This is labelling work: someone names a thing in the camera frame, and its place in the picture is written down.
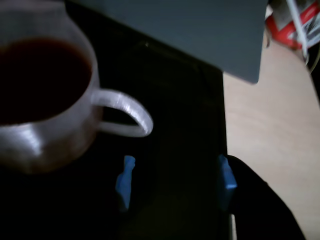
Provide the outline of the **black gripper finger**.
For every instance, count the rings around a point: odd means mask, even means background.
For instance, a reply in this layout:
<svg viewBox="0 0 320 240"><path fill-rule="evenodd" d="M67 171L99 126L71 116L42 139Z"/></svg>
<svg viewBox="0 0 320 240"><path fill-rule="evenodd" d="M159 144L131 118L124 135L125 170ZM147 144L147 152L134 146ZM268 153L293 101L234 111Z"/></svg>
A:
<svg viewBox="0 0 320 240"><path fill-rule="evenodd" d="M217 162L219 206L234 215L237 239L305 239L291 210L255 171L232 155Z"/></svg>
<svg viewBox="0 0 320 240"><path fill-rule="evenodd" d="M82 226L94 240L119 239L123 218L130 207L135 162L129 155L96 156L86 167Z"/></svg>

